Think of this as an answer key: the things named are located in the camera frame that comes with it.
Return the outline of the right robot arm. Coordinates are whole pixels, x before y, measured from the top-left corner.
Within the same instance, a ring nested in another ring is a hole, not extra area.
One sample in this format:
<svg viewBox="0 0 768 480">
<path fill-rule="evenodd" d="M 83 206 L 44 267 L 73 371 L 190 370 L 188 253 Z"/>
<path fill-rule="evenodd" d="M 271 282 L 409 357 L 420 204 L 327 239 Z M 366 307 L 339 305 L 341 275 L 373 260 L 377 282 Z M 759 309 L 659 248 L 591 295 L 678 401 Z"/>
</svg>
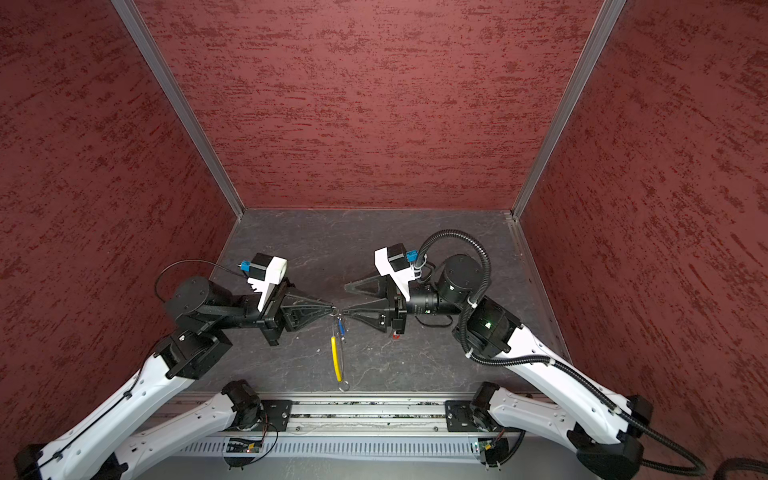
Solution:
<svg viewBox="0 0 768 480">
<path fill-rule="evenodd" d="M 517 429 L 572 450 L 578 461 L 601 479 L 631 479 L 640 470 L 640 441 L 652 418 L 644 398 L 625 397 L 584 376 L 547 347 L 498 302 L 470 297 L 482 285 L 484 266 L 465 254 L 435 267 L 413 251 L 375 254 L 376 271 L 345 285 L 346 292 L 368 302 L 344 315 L 394 336 L 408 318 L 464 316 L 453 335 L 465 339 L 469 359 L 499 366 L 520 376 L 546 396 L 535 401 L 484 382 L 471 403 L 475 425 L 487 431 Z"/>
</svg>

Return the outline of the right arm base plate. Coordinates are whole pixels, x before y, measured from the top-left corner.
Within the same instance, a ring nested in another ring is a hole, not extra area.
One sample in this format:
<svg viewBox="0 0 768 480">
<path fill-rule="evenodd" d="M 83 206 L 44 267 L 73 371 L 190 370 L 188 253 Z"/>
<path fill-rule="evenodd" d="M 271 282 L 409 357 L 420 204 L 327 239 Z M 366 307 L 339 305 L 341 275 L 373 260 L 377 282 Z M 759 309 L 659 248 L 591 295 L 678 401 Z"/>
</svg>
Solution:
<svg viewBox="0 0 768 480">
<path fill-rule="evenodd" d="M 498 432 L 499 424 L 486 409 L 469 400 L 444 402 L 446 426 L 449 432 Z"/>
</svg>

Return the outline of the yellow capped key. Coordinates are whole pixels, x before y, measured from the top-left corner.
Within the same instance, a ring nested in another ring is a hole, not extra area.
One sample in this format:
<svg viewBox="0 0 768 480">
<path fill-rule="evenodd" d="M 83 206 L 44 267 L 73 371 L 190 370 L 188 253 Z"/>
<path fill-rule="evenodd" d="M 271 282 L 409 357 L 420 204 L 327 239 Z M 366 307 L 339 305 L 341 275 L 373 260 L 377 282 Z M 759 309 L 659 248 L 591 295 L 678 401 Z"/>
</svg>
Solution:
<svg viewBox="0 0 768 480">
<path fill-rule="evenodd" d="M 340 339 L 336 336 L 332 336 L 330 339 L 330 344 L 336 381 L 341 383 L 343 381 L 343 368 Z"/>
</svg>

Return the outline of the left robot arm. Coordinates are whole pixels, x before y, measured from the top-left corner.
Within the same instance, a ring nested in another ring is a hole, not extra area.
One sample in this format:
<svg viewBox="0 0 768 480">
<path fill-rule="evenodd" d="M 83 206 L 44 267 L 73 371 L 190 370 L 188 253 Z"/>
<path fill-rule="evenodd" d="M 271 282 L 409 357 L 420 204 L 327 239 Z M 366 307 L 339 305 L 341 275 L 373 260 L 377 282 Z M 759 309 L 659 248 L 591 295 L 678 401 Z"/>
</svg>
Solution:
<svg viewBox="0 0 768 480">
<path fill-rule="evenodd" d="M 202 406 L 145 433 L 138 428 L 168 400 L 200 380 L 227 353 L 228 329 L 255 328 L 276 346 L 333 312 L 331 303 L 287 279 L 269 294 L 235 296 L 200 276 L 164 304 L 177 329 L 160 340 L 138 371 L 85 419 L 47 444 L 14 458 L 20 479 L 128 479 L 174 451 L 228 428 L 267 432 L 269 416 L 245 380 L 231 381 Z"/>
</svg>

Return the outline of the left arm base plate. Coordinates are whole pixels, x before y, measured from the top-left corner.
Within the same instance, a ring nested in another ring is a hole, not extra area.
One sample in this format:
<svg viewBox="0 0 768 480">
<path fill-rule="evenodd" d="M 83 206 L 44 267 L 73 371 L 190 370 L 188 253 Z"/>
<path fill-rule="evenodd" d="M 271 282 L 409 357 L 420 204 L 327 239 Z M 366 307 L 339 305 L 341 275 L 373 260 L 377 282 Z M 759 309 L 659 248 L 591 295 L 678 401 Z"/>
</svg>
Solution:
<svg viewBox="0 0 768 480">
<path fill-rule="evenodd" d="M 258 409 L 247 410 L 234 428 L 242 432 L 261 432 L 276 429 L 283 433 L 288 428 L 294 402 L 287 399 L 263 400 Z"/>
</svg>

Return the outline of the metal keyring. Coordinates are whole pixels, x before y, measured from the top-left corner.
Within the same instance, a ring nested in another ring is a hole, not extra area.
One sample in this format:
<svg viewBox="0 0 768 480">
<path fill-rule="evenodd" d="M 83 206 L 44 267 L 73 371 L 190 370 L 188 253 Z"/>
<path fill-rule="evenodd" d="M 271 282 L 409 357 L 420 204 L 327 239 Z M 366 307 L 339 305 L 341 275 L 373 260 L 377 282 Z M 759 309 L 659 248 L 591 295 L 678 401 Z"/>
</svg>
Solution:
<svg viewBox="0 0 768 480">
<path fill-rule="evenodd" d="M 347 377 L 345 376 L 344 369 L 344 342 L 346 330 L 341 313 L 335 309 L 333 311 L 333 324 L 332 324 L 332 336 L 331 336 L 331 352 L 333 358 L 334 375 L 337 382 L 337 387 L 341 392 L 348 392 L 351 387 Z"/>
</svg>

